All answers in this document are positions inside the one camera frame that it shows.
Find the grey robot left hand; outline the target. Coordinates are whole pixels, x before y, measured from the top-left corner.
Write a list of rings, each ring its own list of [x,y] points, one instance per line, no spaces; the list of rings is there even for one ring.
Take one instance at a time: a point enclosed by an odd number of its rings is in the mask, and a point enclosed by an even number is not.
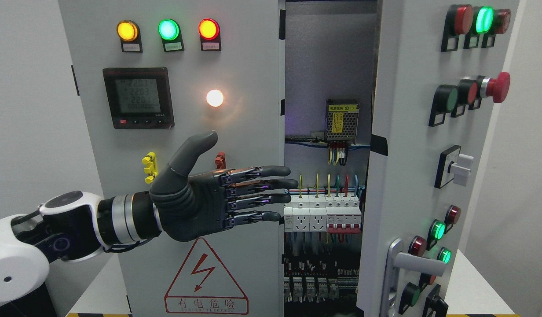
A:
[[[181,242],[258,221],[279,221],[275,211],[258,211],[271,203],[289,203],[287,193],[297,188],[290,169],[267,165],[245,169],[219,169],[190,176],[199,156],[217,143],[209,131],[189,137],[166,168],[153,181],[150,198],[158,210],[161,227]]]

